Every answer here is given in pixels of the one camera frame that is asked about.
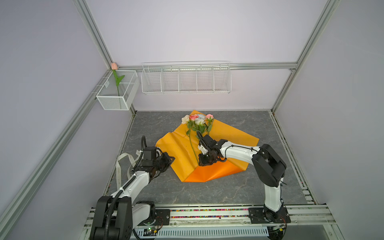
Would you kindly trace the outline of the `orange wrapping paper sheet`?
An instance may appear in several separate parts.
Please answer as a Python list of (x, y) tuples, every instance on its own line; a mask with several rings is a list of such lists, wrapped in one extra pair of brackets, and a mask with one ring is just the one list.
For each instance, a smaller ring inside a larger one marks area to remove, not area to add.
[(166, 152), (172, 169), (183, 183), (205, 183), (245, 171), (249, 164), (223, 154), (223, 144), (256, 147), (259, 139), (220, 122), (211, 114), (193, 111), (181, 124), (159, 139), (156, 147)]

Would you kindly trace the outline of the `cream rose fake flower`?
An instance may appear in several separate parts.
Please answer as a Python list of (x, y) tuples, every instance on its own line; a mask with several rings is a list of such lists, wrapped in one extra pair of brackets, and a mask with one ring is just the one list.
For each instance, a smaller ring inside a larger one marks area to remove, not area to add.
[(192, 143), (192, 133), (196, 131), (196, 128), (195, 128), (195, 122), (193, 121), (190, 121), (189, 120), (189, 116), (190, 115), (185, 115), (183, 118), (182, 118), (182, 124), (186, 125), (188, 130), (186, 131), (186, 135), (189, 137), (189, 141), (190, 141), (190, 144), (191, 144), (191, 148), (192, 148), (192, 151), (194, 153), (194, 156), (196, 158), (196, 161), (199, 162), (199, 159), (198, 159), (198, 156), (196, 154), (196, 151), (195, 151), (195, 148), (194, 148), (194, 145)]

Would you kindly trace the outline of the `dark pink rose fake flower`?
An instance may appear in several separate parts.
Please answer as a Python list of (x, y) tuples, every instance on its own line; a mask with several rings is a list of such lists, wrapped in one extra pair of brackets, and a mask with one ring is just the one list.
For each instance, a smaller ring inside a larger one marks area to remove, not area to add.
[(197, 114), (189, 116), (189, 120), (193, 121), (193, 122), (196, 121), (196, 119), (198, 119), (198, 118), (199, 118), (199, 115), (197, 115)]

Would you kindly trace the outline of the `white rose fake flower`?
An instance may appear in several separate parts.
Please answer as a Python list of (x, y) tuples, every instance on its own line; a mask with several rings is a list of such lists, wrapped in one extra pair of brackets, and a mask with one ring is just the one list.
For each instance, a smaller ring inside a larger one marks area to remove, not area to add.
[(196, 131), (199, 131), (201, 134), (206, 132), (207, 125), (205, 122), (205, 118), (198, 117), (194, 120), (194, 122), (195, 122)]

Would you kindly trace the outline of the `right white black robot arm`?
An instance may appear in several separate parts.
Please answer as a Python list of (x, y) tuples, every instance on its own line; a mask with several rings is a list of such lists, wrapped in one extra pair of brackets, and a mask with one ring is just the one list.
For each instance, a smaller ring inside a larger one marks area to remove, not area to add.
[(227, 140), (200, 140), (198, 149), (200, 166), (211, 166), (227, 159), (235, 159), (254, 166), (264, 184), (265, 200), (262, 221), (289, 223), (288, 211), (282, 200), (286, 163), (268, 144), (261, 147), (237, 145)]

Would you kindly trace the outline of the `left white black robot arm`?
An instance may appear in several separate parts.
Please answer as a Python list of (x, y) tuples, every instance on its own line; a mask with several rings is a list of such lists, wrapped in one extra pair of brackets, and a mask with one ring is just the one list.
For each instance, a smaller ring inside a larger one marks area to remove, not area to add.
[(133, 205), (139, 193), (151, 180), (165, 172), (175, 160), (168, 153), (150, 160), (136, 160), (127, 182), (110, 196), (97, 201), (92, 223), (91, 240), (129, 240), (139, 224), (153, 224), (157, 220), (154, 202), (141, 201)]

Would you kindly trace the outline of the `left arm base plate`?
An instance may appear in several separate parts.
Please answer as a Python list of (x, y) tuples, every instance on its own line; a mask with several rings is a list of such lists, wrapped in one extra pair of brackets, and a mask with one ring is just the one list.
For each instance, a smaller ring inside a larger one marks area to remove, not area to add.
[(156, 209), (156, 213), (151, 214), (149, 219), (140, 223), (140, 226), (168, 226), (171, 220), (170, 209)]

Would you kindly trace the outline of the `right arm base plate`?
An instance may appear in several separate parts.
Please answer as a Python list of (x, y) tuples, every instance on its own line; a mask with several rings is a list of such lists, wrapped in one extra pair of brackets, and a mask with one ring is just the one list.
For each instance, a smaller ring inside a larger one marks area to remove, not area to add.
[(252, 224), (274, 223), (288, 224), (291, 223), (288, 210), (282, 206), (277, 212), (273, 212), (265, 207), (249, 208), (249, 218)]

